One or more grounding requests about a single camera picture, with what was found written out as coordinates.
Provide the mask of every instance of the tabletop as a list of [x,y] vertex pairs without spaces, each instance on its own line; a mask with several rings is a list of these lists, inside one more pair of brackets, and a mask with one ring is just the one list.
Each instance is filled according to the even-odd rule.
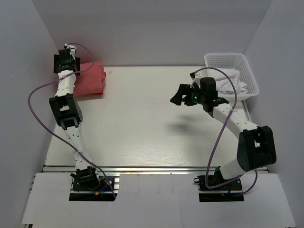
[[[189,73],[199,66],[105,67],[103,95],[77,99],[88,154],[105,167],[204,167],[222,123],[201,105],[169,102],[179,84],[189,84]],[[237,111],[245,115],[241,102]],[[66,138],[55,126],[55,133]],[[238,141],[226,129],[212,166],[236,157]],[[74,166],[71,148],[53,137],[46,166]]]

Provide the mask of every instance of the white panel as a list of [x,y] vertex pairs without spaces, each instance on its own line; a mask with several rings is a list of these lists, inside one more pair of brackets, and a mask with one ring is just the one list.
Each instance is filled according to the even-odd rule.
[[184,66],[243,53],[271,0],[33,2],[58,48],[80,42],[106,66]]
[[[0,7],[0,221],[19,226],[36,172],[43,167],[50,135],[29,111],[27,97],[38,85],[57,78],[57,49],[30,0],[1,1]],[[52,87],[33,96],[42,121],[54,127],[48,98]]]
[[[295,225],[276,174],[260,174],[244,202],[200,203],[196,177],[122,174],[114,202],[68,201],[68,173],[38,173],[23,223],[34,228],[285,228]],[[249,188],[254,174],[242,177]]]
[[[104,95],[82,97],[87,152],[101,166],[207,166],[222,123],[201,105],[169,102],[198,67],[106,67]],[[245,117],[241,103],[238,112]],[[56,126],[55,132],[66,137]],[[236,157],[238,140],[224,132],[212,166]],[[72,149],[52,138],[46,165],[75,165]]]
[[253,121],[275,137],[278,173],[297,227],[304,227],[304,1],[275,0],[246,57],[260,88],[248,102]]

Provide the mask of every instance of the folded red towel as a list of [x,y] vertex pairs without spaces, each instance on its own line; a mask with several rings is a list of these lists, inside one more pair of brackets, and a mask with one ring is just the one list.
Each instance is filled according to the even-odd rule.
[[[80,69],[88,69],[92,63],[80,65]],[[94,62],[93,67],[87,72],[76,76],[74,96],[85,94],[103,94],[105,86],[105,70],[100,62]]]

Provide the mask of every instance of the white plastic basket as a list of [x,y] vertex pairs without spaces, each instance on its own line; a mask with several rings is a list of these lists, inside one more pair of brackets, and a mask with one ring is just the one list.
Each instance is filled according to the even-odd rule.
[[[237,95],[238,101],[246,100],[259,93],[257,82],[246,57],[241,53],[208,53],[205,54],[207,67],[230,68],[240,71],[240,80],[247,84],[247,94]],[[219,96],[234,101],[234,95],[219,94]]]

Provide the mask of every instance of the purple cable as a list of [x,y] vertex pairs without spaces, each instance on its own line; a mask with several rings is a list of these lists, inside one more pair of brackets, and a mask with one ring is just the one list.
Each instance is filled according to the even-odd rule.
[[[215,144],[214,144],[214,147],[212,149],[212,152],[211,152],[211,155],[210,155],[210,158],[209,158],[209,161],[208,161],[208,165],[207,165],[207,168],[206,168],[205,186],[206,186],[207,189],[216,189],[216,188],[222,187],[224,185],[230,184],[230,183],[232,183],[232,182],[234,182],[234,181],[236,181],[237,179],[240,178],[240,176],[238,176],[238,177],[232,178],[232,179],[230,179],[230,180],[228,180],[228,181],[226,181],[224,183],[218,184],[218,185],[214,185],[214,186],[209,186],[208,185],[208,175],[209,175],[209,170],[210,170],[210,166],[211,166],[211,162],[212,162],[215,150],[216,150],[216,148],[218,146],[218,143],[219,143],[219,140],[220,140],[220,138],[221,138],[221,136],[222,136],[222,134],[223,134],[223,132],[225,130],[225,127],[228,124],[228,120],[229,120],[230,116],[232,115],[235,107],[237,106],[237,101],[238,101],[237,98],[238,98],[238,96],[237,96],[237,91],[236,91],[236,89],[235,89],[235,87],[233,85],[233,82],[231,81],[231,79],[229,78],[229,76],[225,72],[223,72],[223,71],[221,71],[221,70],[219,70],[219,69],[217,69],[215,67],[206,66],[206,67],[203,67],[201,69],[198,69],[198,70],[194,71],[194,74],[196,74],[197,72],[199,72],[201,70],[205,70],[205,69],[212,69],[212,70],[216,70],[216,71],[219,71],[220,73],[222,73],[228,79],[228,81],[230,82],[230,84],[232,86],[232,89],[233,89],[233,92],[234,92],[234,104],[233,104],[232,109],[230,110],[230,112],[229,112],[229,114],[228,114],[228,116],[227,116],[227,118],[226,118],[226,120],[225,120],[225,122],[224,122],[224,124],[222,126],[222,129],[220,130],[220,132],[218,134],[218,138],[215,141]],[[256,184],[256,181],[257,181],[257,171],[255,171],[255,172],[256,172],[256,179],[255,179],[253,185],[248,190],[246,190],[245,192],[243,192],[242,194],[245,194],[245,193],[249,192],[254,187],[254,185]]]
[[97,168],[97,169],[104,175],[104,178],[106,179],[106,182],[108,183],[108,185],[109,185],[109,187],[110,187],[110,189],[111,189],[111,192],[112,192],[114,198],[116,198],[116,195],[115,195],[115,193],[114,193],[114,190],[113,190],[113,188],[112,188],[112,185],[110,184],[109,179],[108,179],[107,175],[105,174],[105,172],[104,172],[99,166],[95,165],[93,162],[91,162],[90,160],[88,160],[88,159],[82,154],[82,152],[79,151],[75,146],[73,146],[72,144],[70,144],[67,140],[61,138],[59,135],[57,135],[57,134],[55,134],[54,132],[52,132],[52,131],[51,131],[51,130],[50,130],[50,129],[49,129],[49,128],[40,120],[40,119],[39,119],[39,117],[38,117],[37,114],[35,113],[35,111],[34,111],[32,105],[31,105],[31,103],[30,103],[30,99],[31,99],[32,95],[33,95],[37,90],[39,90],[39,89],[41,89],[41,88],[44,88],[44,87],[46,87],[46,86],[48,86],[48,85],[51,85],[51,84],[53,84],[53,83],[60,82],[61,80],[65,79],[65,78],[67,78],[67,77],[69,77],[69,76],[71,76],[71,75],[73,75],[73,74],[78,74],[78,73],[86,72],[86,71],[90,70],[90,69],[93,67],[93,65],[94,65],[94,58],[93,58],[93,55],[91,54],[91,52],[90,52],[88,49],[86,49],[84,46],[82,46],[81,44],[78,44],[78,43],[69,43],[69,44],[70,44],[70,45],[79,45],[79,46],[83,47],[83,48],[90,54],[90,56],[91,56],[91,59],[92,59],[92,64],[91,64],[91,66],[90,66],[88,69],[86,69],[86,70],[75,71],[75,72],[72,72],[72,73],[69,73],[69,74],[65,75],[64,77],[62,77],[62,78],[60,78],[60,79],[57,79],[56,81],[53,81],[53,82],[46,83],[46,84],[44,84],[44,85],[38,86],[36,89],[34,89],[34,90],[33,90],[32,92],[30,92],[30,94],[28,95],[28,107],[29,107],[30,111],[32,112],[33,116],[35,117],[35,119],[38,121],[38,123],[39,123],[47,132],[49,132],[51,135],[55,136],[55,137],[58,138],[59,140],[63,141],[64,143],[66,143],[67,145],[69,145],[70,147],[72,147],[73,150],[75,150],[75,151],[82,157],[83,160],[85,160],[87,163],[89,163],[90,165],[92,165],[92,166],[94,166],[95,168]]

